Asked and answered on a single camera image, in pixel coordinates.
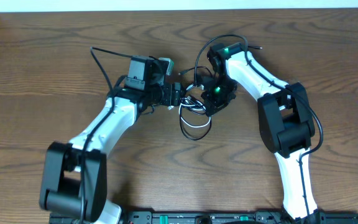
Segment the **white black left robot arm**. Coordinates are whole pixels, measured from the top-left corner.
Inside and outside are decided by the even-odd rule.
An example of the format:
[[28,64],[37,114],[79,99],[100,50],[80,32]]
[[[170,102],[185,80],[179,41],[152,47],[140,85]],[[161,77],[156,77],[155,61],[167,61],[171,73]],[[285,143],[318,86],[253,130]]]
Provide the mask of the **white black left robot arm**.
[[122,136],[151,105],[177,106],[179,83],[144,90],[115,86],[91,124],[68,143],[53,142],[46,155],[39,205],[78,223],[119,223],[122,209],[107,199],[106,163]]

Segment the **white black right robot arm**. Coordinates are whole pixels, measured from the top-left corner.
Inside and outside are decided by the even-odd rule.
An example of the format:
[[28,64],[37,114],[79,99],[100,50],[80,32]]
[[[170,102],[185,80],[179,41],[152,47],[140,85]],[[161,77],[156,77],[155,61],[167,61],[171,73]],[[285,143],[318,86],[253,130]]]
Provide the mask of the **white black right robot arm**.
[[273,76],[241,43],[209,48],[207,58],[218,76],[205,86],[206,114],[225,108],[241,85],[257,102],[259,133],[275,155],[282,178],[283,207],[293,220],[313,223],[317,209],[309,174],[308,152],[315,134],[305,88]]

